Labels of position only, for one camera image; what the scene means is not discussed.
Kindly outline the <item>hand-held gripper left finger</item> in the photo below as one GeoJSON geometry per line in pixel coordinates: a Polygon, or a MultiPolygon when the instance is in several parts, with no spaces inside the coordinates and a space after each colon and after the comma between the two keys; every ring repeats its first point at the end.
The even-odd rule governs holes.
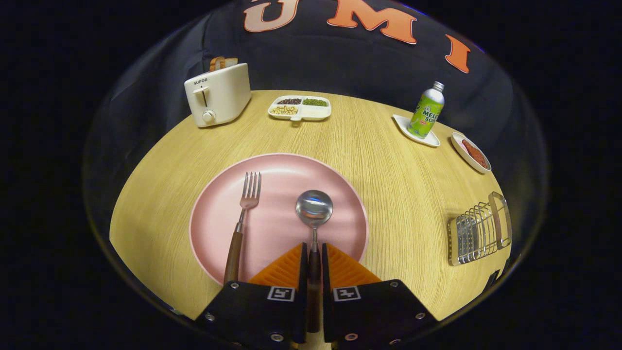
{"type": "Polygon", "coordinates": [[[297,348],[307,337],[307,245],[302,242],[253,281],[225,283],[195,320],[241,348],[297,348]]]}

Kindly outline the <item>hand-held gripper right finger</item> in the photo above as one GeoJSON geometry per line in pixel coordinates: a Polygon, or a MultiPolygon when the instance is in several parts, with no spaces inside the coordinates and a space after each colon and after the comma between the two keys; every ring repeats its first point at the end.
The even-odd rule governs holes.
{"type": "Polygon", "coordinates": [[[438,320],[399,279],[380,280],[334,245],[322,246],[324,341],[333,350],[388,350],[438,320]]]}

